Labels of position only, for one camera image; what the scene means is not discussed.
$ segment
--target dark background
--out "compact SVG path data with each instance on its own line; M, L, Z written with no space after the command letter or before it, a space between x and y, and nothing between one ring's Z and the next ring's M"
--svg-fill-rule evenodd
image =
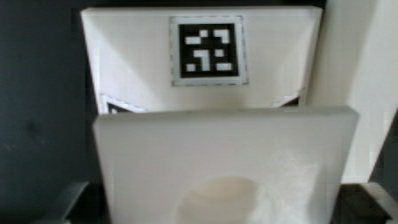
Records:
M81 10L91 6L299 5L324 0L0 1L0 223L38 220L67 186L102 184ZM376 179L392 190L398 124Z

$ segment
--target white wall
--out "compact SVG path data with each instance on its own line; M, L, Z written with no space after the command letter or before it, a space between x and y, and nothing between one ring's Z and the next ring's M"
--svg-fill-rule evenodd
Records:
M344 183L369 182L398 107L397 21L397 0L330 0L308 105L362 114Z

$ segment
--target white surface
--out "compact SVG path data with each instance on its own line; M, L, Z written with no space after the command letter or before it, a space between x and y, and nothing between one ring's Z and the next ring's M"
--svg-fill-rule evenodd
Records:
M113 223L328 224L356 120L347 108L102 116Z
M250 85L175 87L171 17L212 15L244 18ZM88 9L97 97L106 94L150 111L283 105L306 88L321 15L314 7Z
M362 115L344 183L369 182L398 108L398 1L330 0L310 106Z

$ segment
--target translucent block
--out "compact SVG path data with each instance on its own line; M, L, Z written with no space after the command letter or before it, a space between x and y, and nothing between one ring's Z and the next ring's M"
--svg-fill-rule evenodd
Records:
M328 224L358 114L283 108L104 115L115 224Z

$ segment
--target frosted plastic block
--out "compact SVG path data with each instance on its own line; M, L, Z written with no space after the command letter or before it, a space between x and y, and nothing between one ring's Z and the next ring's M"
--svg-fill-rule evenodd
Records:
M367 183L398 108L398 1L330 0L308 106L360 112L344 183Z
M88 9L83 20L100 113L109 113L102 95L154 112L282 106L308 86L321 16L322 9L315 7ZM241 18L244 42L237 57L246 61L244 85L173 84L177 43L171 24L173 19L193 17L209 22L212 18L218 21ZM230 42L234 39L221 31L221 43ZM212 30L200 29L193 37L205 40L212 35ZM232 52L225 51L221 57L230 56ZM189 64L184 68L198 72L202 66L193 70ZM230 72L230 66L219 68L218 72Z
M282 108L104 115L115 224L328 224L358 115Z

